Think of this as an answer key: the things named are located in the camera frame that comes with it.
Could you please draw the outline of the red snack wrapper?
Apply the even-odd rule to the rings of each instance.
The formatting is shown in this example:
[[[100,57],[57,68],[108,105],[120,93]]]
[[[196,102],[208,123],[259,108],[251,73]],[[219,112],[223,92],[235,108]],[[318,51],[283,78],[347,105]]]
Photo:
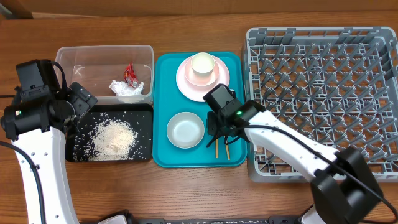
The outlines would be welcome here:
[[[138,81],[136,74],[133,69],[133,63],[130,63],[124,71],[124,81],[126,85],[136,88],[138,86]]]

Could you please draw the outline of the grey bowl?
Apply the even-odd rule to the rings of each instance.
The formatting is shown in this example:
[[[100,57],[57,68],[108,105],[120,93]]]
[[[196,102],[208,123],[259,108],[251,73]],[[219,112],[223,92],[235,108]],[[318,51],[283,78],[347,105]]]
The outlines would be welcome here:
[[[199,116],[191,112],[174,115],[167,124],[167,137],[178,148],[190,149],[198,145],[205,134],[205,126]]]

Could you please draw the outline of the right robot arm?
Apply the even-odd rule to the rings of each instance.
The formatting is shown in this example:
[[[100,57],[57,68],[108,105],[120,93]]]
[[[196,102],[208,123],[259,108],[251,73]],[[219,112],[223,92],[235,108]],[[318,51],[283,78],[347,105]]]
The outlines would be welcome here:
[[[317,143],[279,121],[255,101],[207,100],[217,130],[267,149],[309,183],[314,204],[296,223],[360,223],[383,199],[364,157],[355,149],[339,151]]]

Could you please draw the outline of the white napkin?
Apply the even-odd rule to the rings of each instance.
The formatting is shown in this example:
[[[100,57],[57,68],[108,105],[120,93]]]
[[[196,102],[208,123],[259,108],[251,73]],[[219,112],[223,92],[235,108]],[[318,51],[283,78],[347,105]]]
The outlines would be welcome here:
[[[144,82],[133,82],[133,86],[129,86],[125,81],[113,80],[109,88],[117,96],[136,96],[142,95]]]

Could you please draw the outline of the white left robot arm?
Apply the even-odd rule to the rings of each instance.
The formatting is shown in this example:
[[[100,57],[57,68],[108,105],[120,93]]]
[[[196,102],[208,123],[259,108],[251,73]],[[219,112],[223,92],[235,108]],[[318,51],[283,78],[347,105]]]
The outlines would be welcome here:
[[[4,109],[1,126],[21,168],[29,223],[78,223],[65,167],[67,139],[97,99],[73,82],[63,98],[48,92]]]

